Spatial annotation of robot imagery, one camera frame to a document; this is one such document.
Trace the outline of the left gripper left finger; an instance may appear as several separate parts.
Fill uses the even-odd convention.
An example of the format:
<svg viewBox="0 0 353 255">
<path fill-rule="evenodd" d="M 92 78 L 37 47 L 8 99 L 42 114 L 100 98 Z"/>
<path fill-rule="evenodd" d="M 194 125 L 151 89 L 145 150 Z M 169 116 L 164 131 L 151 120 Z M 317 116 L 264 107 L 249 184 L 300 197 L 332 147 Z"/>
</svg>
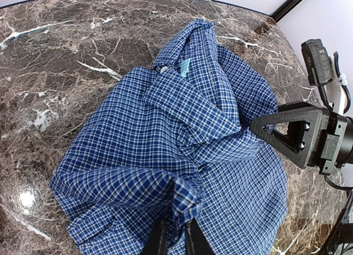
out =
<svg viewBox="0 0 353 255">
<path fill-rule="evenodd" d="M 166 255 L 167 227 L 164 219 L 158 219 L 140 255 Z"/>
</svg>

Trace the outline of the blue checked long sleeve shirt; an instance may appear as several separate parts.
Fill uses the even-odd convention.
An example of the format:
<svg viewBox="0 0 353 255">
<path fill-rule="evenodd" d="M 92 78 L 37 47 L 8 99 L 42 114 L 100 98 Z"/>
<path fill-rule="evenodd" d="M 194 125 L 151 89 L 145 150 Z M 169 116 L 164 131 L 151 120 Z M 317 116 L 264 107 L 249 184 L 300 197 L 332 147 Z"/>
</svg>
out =
<svg viewBox="0 0 353 255">
<path fill-rule="evenodd" d="M 192 220 L 214 254 L 269 254 L 286 174 L 249 126 L 276 112 L 266 79 L 193 20 L 121 79 L 56 168 L 50 189 L 78 250 L 140 254 L 163 218 L 169 254 L 185 254 Z"/>
</svg>

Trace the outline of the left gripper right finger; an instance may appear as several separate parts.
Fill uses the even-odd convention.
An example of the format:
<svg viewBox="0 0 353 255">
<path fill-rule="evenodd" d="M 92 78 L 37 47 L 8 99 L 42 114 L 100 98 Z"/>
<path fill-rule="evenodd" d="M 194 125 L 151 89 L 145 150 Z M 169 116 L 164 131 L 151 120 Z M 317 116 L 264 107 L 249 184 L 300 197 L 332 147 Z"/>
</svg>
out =
<svg viewBox="0 0 353 255">
<path fill-rule="evenodd" d="M 185 249 L 187 255 L 214 255 L 196 219 L 185 225 Z"/>
</svg>

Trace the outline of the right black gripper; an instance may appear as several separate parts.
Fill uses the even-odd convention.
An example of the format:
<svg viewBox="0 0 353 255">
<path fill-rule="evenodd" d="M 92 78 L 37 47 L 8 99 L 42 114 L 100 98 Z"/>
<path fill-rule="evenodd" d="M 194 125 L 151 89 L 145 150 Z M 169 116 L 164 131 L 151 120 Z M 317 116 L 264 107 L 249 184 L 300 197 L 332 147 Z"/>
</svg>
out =
<svg viewBox="0 0 353 255">
<path fill-rule="evenodd" d="M 302 169 L 318 167 L 328 176 L 352 162 L 352 118 L 309 103 L 254 118 L 250 131 Z"/>
</svg>

